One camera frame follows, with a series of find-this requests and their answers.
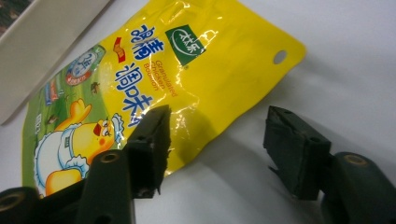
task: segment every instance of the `white surface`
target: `white surface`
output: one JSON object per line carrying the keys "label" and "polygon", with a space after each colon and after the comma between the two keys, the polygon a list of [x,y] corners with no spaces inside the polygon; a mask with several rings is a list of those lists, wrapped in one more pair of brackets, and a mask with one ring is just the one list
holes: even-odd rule
{"label": "white surface", "polygon": [[[285,107],[332,141],[377,163],[396,184],[396,2],[243,0],[305,43],[308,54],[253,109],[168,176],[161,196],[136,200],[144,223],[322,223],[318,203],[294,201],[262,148],[268,105]],[[63,65],[106,37],[146,1],[116,0]],[[25,110],[0,128],[0,191],[21,184]]]}
{"label": "white surface", "polygon": [[0,38],[0,124],[52,75],[108,2],[35,0],[11,25]]}

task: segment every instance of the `green logo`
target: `green logo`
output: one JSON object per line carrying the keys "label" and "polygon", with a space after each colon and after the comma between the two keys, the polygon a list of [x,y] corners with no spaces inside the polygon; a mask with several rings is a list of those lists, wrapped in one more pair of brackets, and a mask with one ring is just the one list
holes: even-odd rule
{"label": "green logo", "polygon": [[205,48],[189,25],[165,32],[181,65],[186,65],[205,52]]}

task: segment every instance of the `plastic pouch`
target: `plastic pouch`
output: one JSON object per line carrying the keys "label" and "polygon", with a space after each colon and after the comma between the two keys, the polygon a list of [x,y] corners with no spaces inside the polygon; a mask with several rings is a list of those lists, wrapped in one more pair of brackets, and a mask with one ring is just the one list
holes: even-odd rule
{"label": "plastic pouch", "polygon": [[79,181],[96,154],[122,148],[159,105],[173,111],[169,175],[257,104],[304,54],[301,43],[237,1],[151,0],[30,101],[23,185],[45,196]]}

